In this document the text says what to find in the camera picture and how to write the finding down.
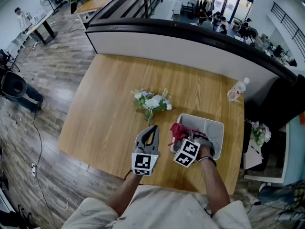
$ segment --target bracelet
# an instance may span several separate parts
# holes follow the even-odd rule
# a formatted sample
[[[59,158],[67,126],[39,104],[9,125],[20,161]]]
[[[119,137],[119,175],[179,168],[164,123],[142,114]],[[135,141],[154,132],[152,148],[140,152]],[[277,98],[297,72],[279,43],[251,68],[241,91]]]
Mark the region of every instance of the bracelet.
[[[213,162],[213,164],[215,165],[215,167],[217,167],[217,164],[216,164],[215,160],[213,160],[213,158],[211,158],[211,157],[209,157],[209,156],[204,156],[204,157],[198,159],[196,162],[202,161],[202,160],[204,160],[204,159],[209,159],[209,160],[211,160],[211,161]]]

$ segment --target plastic bottle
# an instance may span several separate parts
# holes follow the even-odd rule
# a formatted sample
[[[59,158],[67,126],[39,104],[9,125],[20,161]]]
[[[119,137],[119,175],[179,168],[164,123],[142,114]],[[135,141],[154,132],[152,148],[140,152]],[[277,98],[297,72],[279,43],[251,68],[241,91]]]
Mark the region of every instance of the plastic bottle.
[[[243,94],[246,90],[246,85],[250,82],[249,78],[246,77],[244,82],[238,81],[234,87],[228,92],[228,99],[230,101],[235,101],[241,94]]]

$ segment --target flower bouquet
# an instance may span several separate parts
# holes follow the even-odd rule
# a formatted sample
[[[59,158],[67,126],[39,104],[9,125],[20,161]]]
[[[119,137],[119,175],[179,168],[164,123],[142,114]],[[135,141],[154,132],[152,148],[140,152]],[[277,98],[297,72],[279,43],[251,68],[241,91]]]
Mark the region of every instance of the flower bouquet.
[[[259,124],[258,121],[251,122],[250,120],[247,120],[251,125],[251,135],[250,138],[255,139],[256,144],[259,147],[262,147],[264,142],[269,142],[271,138],[271,132],[269,131],[269,128],[265,124]]]
[[[131,91],[134,96],[134,106],[136,109],[145,109],[144,118],[147,121],[147,125],[151,125],[154,111],[171,110],[172,105],[170,104],[170,96],[166,99],[168,94],[165,88],[162,95],[155,95],[152,93],[151,88],[147,91],[142,88],[141,90],[135,89]]]

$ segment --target power strip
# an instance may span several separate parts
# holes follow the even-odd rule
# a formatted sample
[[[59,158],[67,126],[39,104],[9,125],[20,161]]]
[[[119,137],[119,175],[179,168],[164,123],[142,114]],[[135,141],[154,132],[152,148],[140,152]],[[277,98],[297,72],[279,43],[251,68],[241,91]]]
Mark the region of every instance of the power strip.
[[[35,177],[36,176],[36,165],[32,163],[32,175]]]

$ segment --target bottle cap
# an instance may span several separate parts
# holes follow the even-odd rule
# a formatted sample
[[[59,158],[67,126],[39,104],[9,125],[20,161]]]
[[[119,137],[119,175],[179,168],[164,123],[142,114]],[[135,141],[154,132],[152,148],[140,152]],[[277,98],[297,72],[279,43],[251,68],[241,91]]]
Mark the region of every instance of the bottle cap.
[[[249,78],[246,77],[246,78],[244,79],[244,83],[245,83],[245,84],[248,84],[249,82],[250,82]]]

